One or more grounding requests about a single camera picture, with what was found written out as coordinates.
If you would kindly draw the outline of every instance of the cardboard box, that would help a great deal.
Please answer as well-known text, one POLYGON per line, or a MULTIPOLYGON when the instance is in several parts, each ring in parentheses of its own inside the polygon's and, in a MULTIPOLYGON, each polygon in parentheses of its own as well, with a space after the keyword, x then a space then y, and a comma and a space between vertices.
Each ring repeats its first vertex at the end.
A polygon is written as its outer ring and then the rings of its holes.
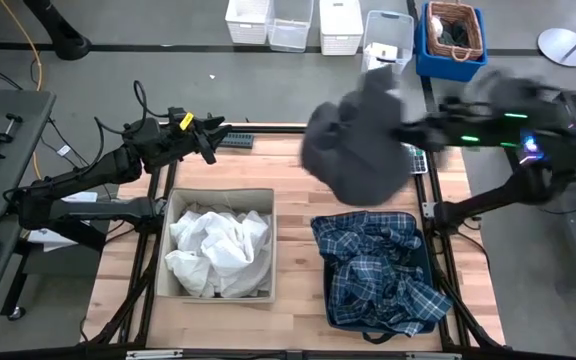
POLYGON ((275 301, 277 282, 277 215, 275 211, 275 193, 272 189, 234 189, 234 190, 203 190, 203 189, 173 189, 168 198, 168 207, 164 218, 163 235, 157 264, 155 294, 157 296, 178 298, 194 303, 272 303, 275 301), (225 205, 237 214, 257 211, 260 215, 270 215, 270 241, 272 263, 270 265, 270 291, 260 291, 257 297, 243 298, 197 298, 190 296, 179 283, 172 271, 168 270, 167 254, 175 250, 176 244, 170 237, 170 225, 177 222, 186 209, 192 204, 203 206, 225 205))

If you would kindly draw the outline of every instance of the wooden table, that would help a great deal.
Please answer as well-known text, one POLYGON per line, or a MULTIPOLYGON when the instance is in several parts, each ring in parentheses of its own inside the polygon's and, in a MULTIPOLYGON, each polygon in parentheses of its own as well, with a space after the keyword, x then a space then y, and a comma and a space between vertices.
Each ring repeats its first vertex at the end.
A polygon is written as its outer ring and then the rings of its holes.
MULTIPOLYGON (((277 299, 274 304, 222 305, 184 304, 175 299, 156 297, 148 347, 338 351, 441 349, 437 329, 411 339, 397 336, 382 345, 372 345, 364 341, 360 333, 328 326, 323 302, 323 262, 309 220, 317 215, 338 214, 358 208, 337 202, 324 184, 301 168, 298 158, 300 142, 300 135, 257 135, 252 150, 219 150, 215 165, 206 165, 198 155, 188 156, 180 164, 175 187, 275 189, 279 244, 277 299)), ((164 179, 165 171, 162 172, 160 189, 163 189, 164 179)), ((447 153, 439 179, 444 200, 459 201, 470 196, 459 149, 447 153)), ((149 180, 149 176, 143 176, 139 181, 121 186, 119 197, 144 196, 149 180)), ((413 182, 377 209, 409 212, 419 221, 413 182)), ((481 241, 479 232, 461 230, 481 241)), ((104 249, 84 326, 89 336, 99 333, 124 300, 136 239, 137 235, 126 235, 104 249)), ((461 237, 453 236, 452 244, 464 302, 492 338, 503 343, 485 257, 461 237)), ((141 304, 138 303, 131 335, 136 333, 135 323, 139 322, 140 313, 141 304)), ((452 313, 448 320, 452 337, 456 339, 452 313)))

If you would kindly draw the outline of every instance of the blue plaid shirt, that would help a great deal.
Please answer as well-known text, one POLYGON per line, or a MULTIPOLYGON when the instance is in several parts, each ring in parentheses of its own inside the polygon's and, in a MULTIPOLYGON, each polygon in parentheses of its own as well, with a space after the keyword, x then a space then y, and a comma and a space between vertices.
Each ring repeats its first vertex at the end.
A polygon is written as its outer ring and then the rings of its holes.
POLYGON ((363 323, 413 336, 438 322, 452 303, 406 266, 422 246, 415 218, 405 213, 321 216, 311 226, 319 252, 334 269, 328 310, 338 325, 363 323))

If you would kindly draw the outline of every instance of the concrete floor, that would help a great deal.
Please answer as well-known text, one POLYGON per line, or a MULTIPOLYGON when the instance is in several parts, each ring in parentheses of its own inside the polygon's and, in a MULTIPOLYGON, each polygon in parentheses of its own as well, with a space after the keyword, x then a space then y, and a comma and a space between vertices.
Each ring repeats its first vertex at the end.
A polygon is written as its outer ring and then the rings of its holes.
MULTIPOLYGON (((21 1, 8 2, 36 42, 49 40, 21 1)), ((97 44, 230 45, 223 21, 226 0, 54 3, 97 44)), ((564 27, 576 31, 576 0, 468 3, 484 12, 490 49, 536 50, 536 38, 544 29, 564 27)), ((387 9, 407 13, 405 0, 362 0, 362 8, 364 12, 387 9)), ((308 44, 318 46, 317 10, 313 20, 308 44)), ((1 8, 0 41, 23 42, 1 8)), ((54 54, 42 54, 45 89, 58 95, 53 115, 64 135, 88 159, 94 157, 99 141, 92 116, 99 116, 116 128, 139 116, 139 106, 132 95, 133 79, 143 82, 149 105, 157 110, 184 106, 197 113, 224 115, 229 121, 247 117, 253 122, 306 122, 317 104, 336 101, 354 87, 360 59, 319 54, 95 52, 76 62, 63 62, 54 54)), ((29 52, 0 51, 0 71, 31 88, 31 60, 29 52)), ((537 56, 536 51, 535 56, 492 57, 489 68, 494 66, 576 89, 576 69, 558 67, 537 56)), ((402 80, 408 119, 418 118, 426 111, 414 70, 414 64, 409 64, 402 80)), ((462 84, 441 80, 433 80, 432 85, 436 98, 463 89, 462 84)), ((62 145, 50 128, 44 137, 55 146, 62 145)), ((108 135, 106 149, 117 145, 119 138, 108 135)), ((43 173, 58 174, 69 169, 51 150, 40 145, 38 152, 43 173)), ((473 193, 498 186, 510 174, 500 151, 464 151, 464 159, 473 193)), ((33 174, 28 171, 25 181, 32 179, 33 174)), ((110 187, 110 191, 116 192, 116 187, 110 187)), ((508 345, 525 351, 576 356, 576 291, 561 292, 556 288, 564 275, 576 271, 576 260, 561 238, 563 225, 558 220, 533 207, 513 205, 484 216, 483 240, 491 260, 508 345)), ((37 266, 38 272, 56 271, 61 275, 31 277, 22 300, 29 314, 17 323, 0 317, 0 351, 67 346, 78 341, 79 321, 88 306, 96 257, 85 249, 64 250, 61 256, 79 265, 79 276, 66 277, 54 265, 37 266)), ((13 261, 2 282, 0 304, 15 267, 13 261)))

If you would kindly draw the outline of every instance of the blue plastic crate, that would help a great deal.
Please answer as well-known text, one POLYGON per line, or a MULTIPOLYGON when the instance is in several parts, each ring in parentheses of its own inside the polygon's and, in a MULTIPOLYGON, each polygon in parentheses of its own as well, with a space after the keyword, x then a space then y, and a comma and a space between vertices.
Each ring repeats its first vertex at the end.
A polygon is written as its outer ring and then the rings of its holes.
MULTIPOLYGON (((411 251, 410 260, 408 261, 407 266, 420 267, 424 272, 424 283, 432 287, 432 273, 430 268, 430 258, 428 257, 428 250, 426 248, 426 241, 419 229, 415 231, 415 236, 421 239, 421 246, 411 251)), ((332 266, 330 266, 328 262, 324 262, 324 302, 326 306, 326 320, 328 320, 328 324, 331 327, 345 331, 364 333, 364 339, 366 339, 366 333, 394 334, 391 329, 386 327, 370 327, 363 322, 346 325, 336 324, 331 318, 330 312, 328 311, 328 297, 330 295, 330 286, 332 284, 333 275, 334 270, 332 266)), ((433 332, 433 330, 435 330, 435 323, 428 322, 424 325, 421 331, 419 331, 419 334, 428 334, 433 332)))
POLYGON ((426 16, 428 3, 425 3, 421 11, 421 20, 415 32, 415 48, 417 52, 417 75, 440 79, 468 82, 472 80, 480 67, 488 64, 488 49, 486 48, 486 32, 484 30, 484 17, 479 9, 475 9, 481 37, 483 40, 483 54, 477 61, 467 60, 458 62, 449 57, 428 54, 428 36, 426 32, 426 16))

